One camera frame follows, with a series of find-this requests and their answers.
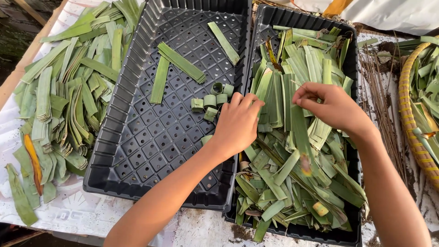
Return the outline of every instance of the left hand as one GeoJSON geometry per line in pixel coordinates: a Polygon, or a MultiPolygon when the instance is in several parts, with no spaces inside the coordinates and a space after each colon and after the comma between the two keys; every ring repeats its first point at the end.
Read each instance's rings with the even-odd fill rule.
{"type": "Polygon", "coordinates": [[[223,104],[215,133],[208,144],[226,159],[249,147],[256,140],[258,112],[263,105],[264,101],[254,94],[244,97],[234,93],[230,104],[223,104]]]}

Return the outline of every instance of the hand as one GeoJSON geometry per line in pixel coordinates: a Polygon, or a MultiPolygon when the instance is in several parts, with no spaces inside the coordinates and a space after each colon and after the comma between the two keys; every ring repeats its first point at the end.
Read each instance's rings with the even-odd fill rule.
{"type": "Polygon", "coordinates": [[[265,103],[254,94],[244,97],[234,93],[230,104],[223,104],[215,133],[207,144],[221,152],[225,159],[246,149],[256,140],[258,112],[263,105],[265,103]]]}
{"type": "Polygon", "coordinates": [[[374,127],[355,101],[341,87],[335,85],[306,82],[294,93],[292,102],[348,135],[367,133],[374,127]]]}

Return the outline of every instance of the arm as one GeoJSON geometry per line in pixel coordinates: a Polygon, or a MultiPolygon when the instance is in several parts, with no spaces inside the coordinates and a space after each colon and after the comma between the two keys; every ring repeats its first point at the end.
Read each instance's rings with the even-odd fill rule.
{"type": "Polygon", "coordinates": [[[230,104],[222,106],[213,137],[122,216],[108,233],[104,247],[145,247],[209,171],[256,139],[256,118],[263,105],[254,94],[244,98],[235,93],[230,104]]]}
{"type": "Polygon", "coordinates": [[[305,83],[293,103],[346,132],[360,154],[371,215],[383,246],[430,247],[431,237],[413,198],[394,168],[379,130],[341,87],[305,83]]]}

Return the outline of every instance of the bamboo basket rim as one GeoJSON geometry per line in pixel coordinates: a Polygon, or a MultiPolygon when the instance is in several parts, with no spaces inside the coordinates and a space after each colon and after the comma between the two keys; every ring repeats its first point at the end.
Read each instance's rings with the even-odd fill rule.
{"type": "Polygon", "coordinates": [[[414,121],[413,112],[410,106],[410,71],[419,53],[430,46],[430,44],[431,43],[420,44],[404,63],[403,69],[401,70],[401,75],[399,77],[398,86],[399,112],[401,114],[401,121],[407,134],[411,151],[416,159],[417,164],[424,170],[435,189],[439,191],[439,168],[434,162],[432,156],[428,153],[427,149],[418,141],[417,137],[412,132],[412,130],[416,129],[417,126],[416,122],[414,121]]]}

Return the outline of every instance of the black plastic tray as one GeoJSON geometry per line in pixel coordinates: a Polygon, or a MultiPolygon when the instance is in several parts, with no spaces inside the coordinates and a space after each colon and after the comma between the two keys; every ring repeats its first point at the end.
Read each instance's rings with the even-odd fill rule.
{"type": "MultiPolygon", "coordinates": [[[[249,92],[251,83],[251,68],[254,62],[261,60],[259,51],[259,45],[265,42],[267,36],[273,37],[271,43],[274,52],[277,52],[279,47],[279,38],[277,37],[278,31],[273,30],[273,25],[288,26],[301,29],[310,30],[331,30],[332,27],[338,27],[342,31],[340,35],[351,35],[352,42],[349,44],[349,48],[346,54],[343,70],[347,76],[354,80],[351,88],[352,99],[358,99],[358,49],[356,45],[356,32],[353,27],[339,22],[334,22],[328,19],[317,17],[310,14],[291,11],[280,7],[272,7],[265,4],[260,4],[256,13],[256,22],[253,29],[252,47],[250,53],[250,65],[248,66],[248,80],[246,81],[246,92],[249,92]]],[[[349,161],[348,172],[349,175],[358,183],[360,183],[360,164],[358,159],[358,152],[348,145],[347,160],[349,161]]],[[[278,228],[275,228],[273,224],[268,228],[268,232],[303,239],[309,241],[316,241],[326,244],[336,244],[342,246],[362,246],[361,243],[361,212],[359,208],[345,204],[346,216],[352,227],[352,232],[342,231],[340,229],[334,229],[329,233],[323,233],[314,229],[309,229],[303,225],[290,224],[288,229],[283,225],[278,224],[278,228]]],[[[236,218],[236,198],[234,197],[232,208],[228,213],[223,214],[227,222],[235,222],[236,218]]],[[[243,224],[247,227],[252,227],[251,224],[243,224]]]]}
{"type": "MultiPolygon", "coordinates": [[[[84,178],[85,191],[140,199],[200,148],[215,124],[191,112],[214,81],[242,86],[248,71],[250,0],[149,0],[116,82],[84,178]],[[215,21],[241,59],[233,67],[207,23],[215,21]],[[161,105],[149,103],[165,42],[205,72],[198,84],[171,64],[161,105]]],[[[209,172],[183,207],[229,211],[237,156],[209,172]]]]}

